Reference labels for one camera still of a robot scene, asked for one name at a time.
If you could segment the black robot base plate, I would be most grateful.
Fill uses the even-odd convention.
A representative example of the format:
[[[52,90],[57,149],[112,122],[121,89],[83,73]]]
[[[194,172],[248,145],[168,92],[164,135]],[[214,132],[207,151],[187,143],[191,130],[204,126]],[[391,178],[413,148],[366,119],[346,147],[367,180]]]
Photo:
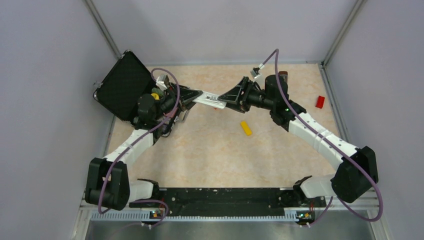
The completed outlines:
[[[130,201],[131,208],[164,207],[170,217],[274,217],[286,208],[325,207],[322,197],[312,199],[291,188],[160,188],[153,203]]]

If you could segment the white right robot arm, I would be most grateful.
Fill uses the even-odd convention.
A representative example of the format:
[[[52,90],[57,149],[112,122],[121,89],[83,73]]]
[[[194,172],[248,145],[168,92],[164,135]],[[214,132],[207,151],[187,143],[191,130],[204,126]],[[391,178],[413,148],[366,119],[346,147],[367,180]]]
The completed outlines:
[[[359,165],[377,183],[376,154],[368,146],[363,148],[350,144],[320,125],[306,109],[288,98],[288,73],[265,78],[264,88],[244,77],[235,87],[218,96],[226,107],[246,113],[252,106],[269,111],[273,122],[287,132],[298,136],[321,154],[334,168],[335,174],[307,176],[295,183],[299,188],[293,192],[293,200],[299,206],[307,206],[315,197],[338,197],[353,203],[372,184],[356,167]]]

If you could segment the white remote control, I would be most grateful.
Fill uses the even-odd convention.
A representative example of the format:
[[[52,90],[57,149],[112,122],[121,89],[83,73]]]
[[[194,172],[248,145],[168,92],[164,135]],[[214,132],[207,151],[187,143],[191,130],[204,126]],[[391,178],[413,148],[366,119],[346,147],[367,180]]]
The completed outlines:
[[[218,99],[219,95],[203,91],[202,94],[196,97],[193,102],[197,104],[204,104],[211,106],[215,109],[224,109],[226,107],[226,102]]]

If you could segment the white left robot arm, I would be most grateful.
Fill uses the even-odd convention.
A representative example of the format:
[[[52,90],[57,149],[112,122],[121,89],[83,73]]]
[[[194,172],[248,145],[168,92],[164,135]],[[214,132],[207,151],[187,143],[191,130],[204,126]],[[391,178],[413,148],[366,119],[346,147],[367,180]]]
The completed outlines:
[[[142,200],[154,207],[160,202],[156,182],[139,179],[130,182],[129,168],[161,137],[168,135],[176,118],[188,111],[203,91],[170,84],[153,87],[136,98],[134,130],[114,151],[89,163],[84,199],[97,205],[103,215],[110,210],[123,210],[127,204]]]

